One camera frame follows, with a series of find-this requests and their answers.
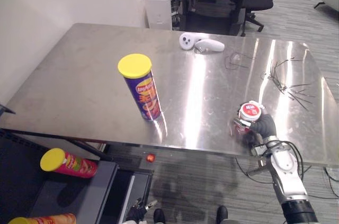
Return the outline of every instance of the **black shoe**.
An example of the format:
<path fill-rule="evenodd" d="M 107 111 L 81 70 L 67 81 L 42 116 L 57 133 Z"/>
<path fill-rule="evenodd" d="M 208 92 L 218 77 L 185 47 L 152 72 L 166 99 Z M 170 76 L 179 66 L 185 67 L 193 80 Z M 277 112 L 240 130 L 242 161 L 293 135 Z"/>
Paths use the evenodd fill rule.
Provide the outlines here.
<path fill-rule="evenodd" d="M 154 224 L 159 223 L 159 222 L 163 224 L 166 223 L 164 211 L 162 209 L 158 208 L 154 211 L 153 221 L 154 221 Z"/>
<path fill-rule="evenodd" d="M 217 210 L 217 224 L 220 224 L 225 219 L 228 219 L 227 208 L 221 205 L 218 207 Z"/>

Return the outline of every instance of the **white controller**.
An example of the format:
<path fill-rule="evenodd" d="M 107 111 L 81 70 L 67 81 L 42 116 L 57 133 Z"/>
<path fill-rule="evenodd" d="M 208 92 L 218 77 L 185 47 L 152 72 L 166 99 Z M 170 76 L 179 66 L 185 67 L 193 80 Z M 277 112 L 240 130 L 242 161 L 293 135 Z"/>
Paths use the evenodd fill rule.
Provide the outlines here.
<path fill-rule="evenodd" d="M 208 34 L 205 33 L 193 33 L 193 32 L 184 32 L 179 37 L 179 44 L 182 49 L 190 50 L 194 47 L 194 44 L 197 41 L 207 39 Z"/>
<path fill-rule="evenodd" d="M 206 49 L 209 51 L 222 52 L 225 49 L 225 45 L 216 40 L 204 39 L 195 43 L 195 48 L 200 52 L 205 52 Z"/>

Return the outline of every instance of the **metal table surface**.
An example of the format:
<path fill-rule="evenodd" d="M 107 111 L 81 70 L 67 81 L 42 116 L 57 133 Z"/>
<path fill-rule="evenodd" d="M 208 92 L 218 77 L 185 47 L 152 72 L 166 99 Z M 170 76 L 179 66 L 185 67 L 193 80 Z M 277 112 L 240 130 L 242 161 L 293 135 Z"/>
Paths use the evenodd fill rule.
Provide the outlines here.
<path fill-rule="evenodd" d="M 249 156 L 230 135 L 239 105 L 260 101 L 278 137 L 294 142 L 305 162 L 338 164 L 338 107 L 307 45 L 293 41 L 210 35 L 224 52 L 199 54 L 179 46 L 181 32 L 75 24 L 7 106 L 5 129 L 87 141 L 203 150 Z M 153 62 L 162 108 L 144 120 L 123 77 L 121 57 L 140 52 Z M 283 93 L 273 83 L 276 62 Z M 292 87 L 297 84 L 306 86 Z M 298 103 L 288 92 L 299 92 Z"/>

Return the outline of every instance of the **yellow lid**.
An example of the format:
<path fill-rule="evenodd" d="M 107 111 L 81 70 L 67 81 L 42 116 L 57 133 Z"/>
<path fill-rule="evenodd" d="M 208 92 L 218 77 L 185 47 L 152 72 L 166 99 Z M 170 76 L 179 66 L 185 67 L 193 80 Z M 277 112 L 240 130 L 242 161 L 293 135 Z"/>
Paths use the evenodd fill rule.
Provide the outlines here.
<path fill-rule="evenodd" d="M 150 59 L 141 53 L 131 53 L 124 56 L 118 63 L 119 72 L 126 78 L 146 76 L 152 68 Z"/>
<path fill-rule="evenodd" d="M 44 171 L 54 171 L 59 168 L 65 160 L 65 152 L 60 148 L 48 150 L 40 160 L 40 167 Z"/>
<path fill-rule="evenodd" d="M 27 218 L 17 217 L 15 219 L 11 220 L 8 224 L 32 224 L 32 223 L 38 223 L 38 222 L 31 222 Z"/>

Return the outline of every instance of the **purple chip can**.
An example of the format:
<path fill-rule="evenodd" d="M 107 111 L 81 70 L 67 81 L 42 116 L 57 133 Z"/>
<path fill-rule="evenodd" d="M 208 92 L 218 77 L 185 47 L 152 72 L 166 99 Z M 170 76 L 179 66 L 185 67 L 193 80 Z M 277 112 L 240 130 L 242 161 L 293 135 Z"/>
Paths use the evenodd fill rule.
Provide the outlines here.
<path fill-rule="evenodd" d="M 118 63 L 118 70 L 124 76 L 140 113 L 146 120 L 154 120 L 161 113 L 151 67 L 150 59 L 140 53 L 127 55 Z"/>

